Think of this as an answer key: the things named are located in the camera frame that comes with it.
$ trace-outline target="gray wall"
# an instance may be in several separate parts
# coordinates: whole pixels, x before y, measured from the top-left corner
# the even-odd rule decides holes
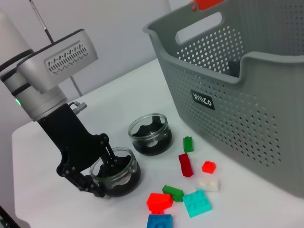
[[[54,40],[86,29],[99,60],[75,75],[88,93],[156,58],[148,22],[170,11],[168,0],[34,0]],[[3,0],[0,8],[36,51],[50,44],[28,0]],[[70,100],[78,97],[70,79],[60,84]],[[11,134],[30,119],[0,83],[0,205],[14,218]]]

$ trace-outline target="blue lego brick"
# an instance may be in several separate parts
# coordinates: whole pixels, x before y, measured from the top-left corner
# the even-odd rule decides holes
[[[147,228],[173,228],[172,215],[149,215]]]
[[[212,206],[203,190],[185,195],[182,199],[190,218],[212,210]]]

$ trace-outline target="gray plastic basket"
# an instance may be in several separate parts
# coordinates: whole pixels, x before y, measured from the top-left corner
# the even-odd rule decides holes
[[[304,197],[304,0],[196,3],[143,30],[180,117],[223,153]],[[214,13],[222,22],[185,43],[181,29]],[[229,61],[240,59],[239,77]]]

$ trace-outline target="red lego brick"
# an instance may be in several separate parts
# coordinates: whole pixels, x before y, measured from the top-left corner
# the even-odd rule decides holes
[[[163,214],[163,210],[170,208],[173,199],[169,194],[151,193],[147,205],[152,214]]]
[[[216,4],[221,3],[224,0],[194,0],[199,5],[200,10],[206,10]]]
[[[203,166],[201,167],[201,169],[203,170],[203,172],[213,173],[216,167],[217,167],[217,166],[215,165],[214,162],[206,161],[206,162],[203,164]]]
[[[187,153],[179,155],[181,172],[184,177],[191,177],[193,175],[193,171],[191,168],[190,160]]]

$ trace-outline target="white table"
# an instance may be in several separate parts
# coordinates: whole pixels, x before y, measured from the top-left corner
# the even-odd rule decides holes
[[[296,198],[221,154],[194,133],[178,116],[157,60],[77,99],[88,107],[78,118],[92,134],[107,133],[112,147],[133,150],[142,169],[139,187],[121,198],[97,198],[80,192],[56,167],[61,154],[38,123],[29,123],[12,136],[15,207],[17,216],[32,228],[145,228],[151,192],[165,184],[195,191],[198,177],[221,179],[220,192],[207,196],[213,210],[189,218],[183,203],[165,213],[173,215],[174,228],[303,228],[304,200]],[[149,113],[167,116],[173,145],[165,153],[146,157],[133,148],[127,134],[136,118]],[[195,175],[183,177],[178,155],[182,139],[192,136],[195,152],[190,160]],[[204,174],[205,160],[214,161],[214,174]]]

